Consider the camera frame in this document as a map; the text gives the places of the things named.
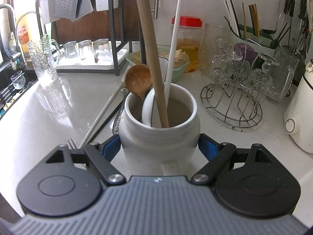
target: white knob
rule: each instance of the white knob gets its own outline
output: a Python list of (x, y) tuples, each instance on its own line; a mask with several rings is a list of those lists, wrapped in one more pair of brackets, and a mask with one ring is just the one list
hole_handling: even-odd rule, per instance
[(288, 134), (295, 134), (300, 129), (300, 123), (298, 118), (296, 117), (290, 117), (285, 122), (285, 131)]

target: metal screw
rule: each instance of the metal screw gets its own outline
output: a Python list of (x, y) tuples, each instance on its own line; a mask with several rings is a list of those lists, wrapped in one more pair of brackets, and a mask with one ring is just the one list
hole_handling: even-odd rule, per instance
[(203, 183), (209, 180), (209, 177), (205, 174), (197, 174), (193, 176), (193, 180), (198, 183)]
[(121, 174), (113, 174), (108, 177), (108, 180), (112, 183), (119, 183), (124, 179)]

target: white appliance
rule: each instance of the white appliance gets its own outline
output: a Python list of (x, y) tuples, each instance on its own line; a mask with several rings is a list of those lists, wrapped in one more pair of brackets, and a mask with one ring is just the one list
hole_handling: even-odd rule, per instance
[(313, 153), (313, 59), (284, 113), (285, 131), (304, 151)]

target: wooden ladle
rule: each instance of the wooden ladle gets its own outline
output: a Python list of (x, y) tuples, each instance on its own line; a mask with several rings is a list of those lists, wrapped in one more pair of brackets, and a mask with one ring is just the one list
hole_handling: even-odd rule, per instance
[(152, 86), (149, 66), (138, 63), (129, 68), (125, 75), (125, 86), (131, 93), (145, 100), (146, 92)]

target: fork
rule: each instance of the fork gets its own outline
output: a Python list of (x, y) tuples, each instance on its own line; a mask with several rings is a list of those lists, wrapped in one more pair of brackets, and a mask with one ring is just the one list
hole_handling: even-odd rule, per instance
[(71, 142), (69, 140), (67, 140), (67, 141), (68, 141), (69, 146), (71, 147), (71, 149), (77, 149), (77, 147), (76, 147), (76, 145), (74, 143), (74, 140), (72, 138), (71, 138), (71, 141), (72, 141), (74, 147), (72, 146), (72, 144), (71, 144)]

